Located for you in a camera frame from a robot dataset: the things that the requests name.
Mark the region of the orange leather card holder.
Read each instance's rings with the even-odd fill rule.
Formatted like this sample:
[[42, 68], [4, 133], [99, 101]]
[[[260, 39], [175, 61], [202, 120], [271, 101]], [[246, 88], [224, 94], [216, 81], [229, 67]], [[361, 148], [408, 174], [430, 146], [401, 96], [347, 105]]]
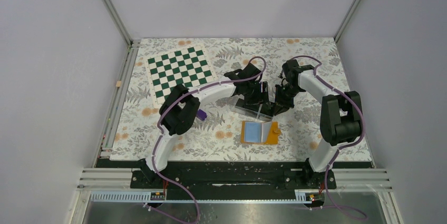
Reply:
[[278, 122], [243, 121], [241, 128], [242, 144], [275, 145], [278, 144], [281, 130]]

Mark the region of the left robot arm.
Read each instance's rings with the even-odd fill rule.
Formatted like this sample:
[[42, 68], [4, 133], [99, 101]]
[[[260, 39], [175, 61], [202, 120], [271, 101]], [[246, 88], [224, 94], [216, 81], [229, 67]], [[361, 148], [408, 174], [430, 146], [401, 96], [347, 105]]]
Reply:
[[266, 67], [259, 69], [248, 63], [242, 70], [227, 72], [218, 80], [196, 87], [188, 88], [178, 84], [168, 95], [159, 109], [160, 119], [157, 127], [160, 130], [151, 153], [145, 161], [149, 169], [143, 175], [143, 181], [152, 188], [163, 183], [162, 170], [167, 167], [171, 149], [180, 136], [189, 131], [205, 104], [220, 98], [235, 95], [248, 97], [258, 90]]

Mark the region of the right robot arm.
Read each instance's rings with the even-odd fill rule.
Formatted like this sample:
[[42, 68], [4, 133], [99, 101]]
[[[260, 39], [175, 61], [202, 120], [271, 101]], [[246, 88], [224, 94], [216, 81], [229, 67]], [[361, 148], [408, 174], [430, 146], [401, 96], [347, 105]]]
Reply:
[[315, 188], [323, 182], [340, 150], [359, 144], [365, 137], [361, 97], [358, 92], [342, 92], [317, 75], [317, 66], [299, 65], [297, 57], [282, 65], [281, 78], [286, 83], [275, 86], [273, 115], [294, 107], [294, 98], [307, 92], [321, 105], [320, 133], [322, 141], [307, 159], [310, 167], [302, 174], [304, 185]]

